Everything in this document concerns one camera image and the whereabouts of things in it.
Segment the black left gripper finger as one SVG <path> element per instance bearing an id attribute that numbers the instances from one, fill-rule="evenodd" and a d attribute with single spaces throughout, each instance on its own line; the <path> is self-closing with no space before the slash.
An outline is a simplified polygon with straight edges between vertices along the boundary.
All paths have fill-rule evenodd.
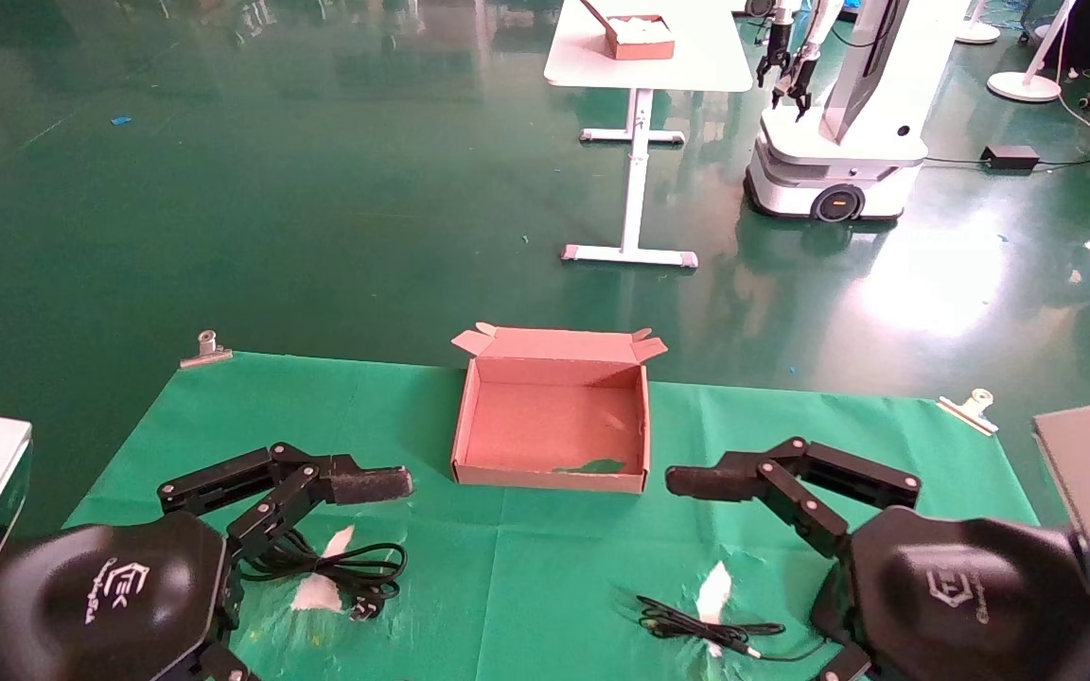
<path id="1" fill-rule="evenodd" d="M 407 498 L 410 471 L 362 469 L 354 457 L 314 457 L 290 443 L 255 451 L 191 471 L 157 487 L 164 513 L 204 515 L 253 498 L 226 527 L 231 560 L 259 559 L 295 528 L 317 504 L 367 504 Z"/>

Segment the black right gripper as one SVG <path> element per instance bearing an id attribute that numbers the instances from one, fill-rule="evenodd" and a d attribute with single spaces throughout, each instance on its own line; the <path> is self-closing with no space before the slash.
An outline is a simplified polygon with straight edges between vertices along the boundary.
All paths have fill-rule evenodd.
<path id="1" fill-rule="evenodd" d="M 806 483 L 886 510 L 851 533 Z M 680 497 L 759 499 L 836 559 L 810 620 L 841 650 L 815 681 L 1051 680 L 1090 628 L 1090 589 L 1067 534 L 918 514 L 909 509 L 922 482 L 908 471 L 791 437 L 711 466 L 673 465 L 665 484 Z"/>

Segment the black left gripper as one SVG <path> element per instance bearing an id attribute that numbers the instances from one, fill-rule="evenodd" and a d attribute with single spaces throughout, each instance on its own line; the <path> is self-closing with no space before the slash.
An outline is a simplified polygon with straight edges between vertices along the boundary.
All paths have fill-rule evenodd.
<path id="1" fill-rule="evenodd" d="M 223 535 L 195 515 L 68 528 L 0 557 L 0 669 L 5 680 L 256 680 L 229 650 L 239 598 Z"/>

